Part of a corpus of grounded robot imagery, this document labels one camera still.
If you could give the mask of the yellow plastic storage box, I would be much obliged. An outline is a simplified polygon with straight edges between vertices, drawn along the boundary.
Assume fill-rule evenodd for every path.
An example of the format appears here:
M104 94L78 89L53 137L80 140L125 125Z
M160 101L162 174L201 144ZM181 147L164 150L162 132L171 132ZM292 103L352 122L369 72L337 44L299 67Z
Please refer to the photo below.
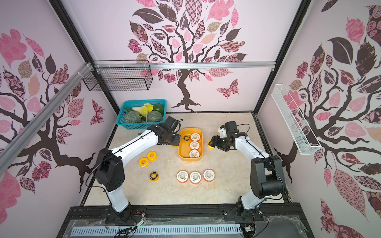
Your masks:
M183 161L199 161L203 156L203 133L198 128L185 128L180 132L178 155Z

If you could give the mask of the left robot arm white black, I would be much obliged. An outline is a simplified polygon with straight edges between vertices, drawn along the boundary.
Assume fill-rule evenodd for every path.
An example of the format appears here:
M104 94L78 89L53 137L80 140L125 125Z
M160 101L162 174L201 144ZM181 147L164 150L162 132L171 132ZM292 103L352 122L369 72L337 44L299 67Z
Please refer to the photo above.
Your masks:
M180 128L180 120L168 117L163 123L149 126L141 135L117 148L103 148L99 151L92 174L99 187L106 193L112 211L122 222L127 222L133 216L131 203L123 189L124 167L133 158L153 146L178 146L181 140L178 133Z

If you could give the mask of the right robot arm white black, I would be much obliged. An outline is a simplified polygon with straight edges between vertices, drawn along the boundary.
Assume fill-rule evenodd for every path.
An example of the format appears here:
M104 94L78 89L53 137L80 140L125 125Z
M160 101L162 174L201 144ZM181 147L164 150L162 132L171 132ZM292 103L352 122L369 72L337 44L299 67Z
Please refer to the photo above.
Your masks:
M261 150L246 132L239 131L235 121L222 125L208 146L228 152L237 150L251 163L250 190L238 198L240 212L254 210L267 200L280 200L286 193L286 184L280 157Z

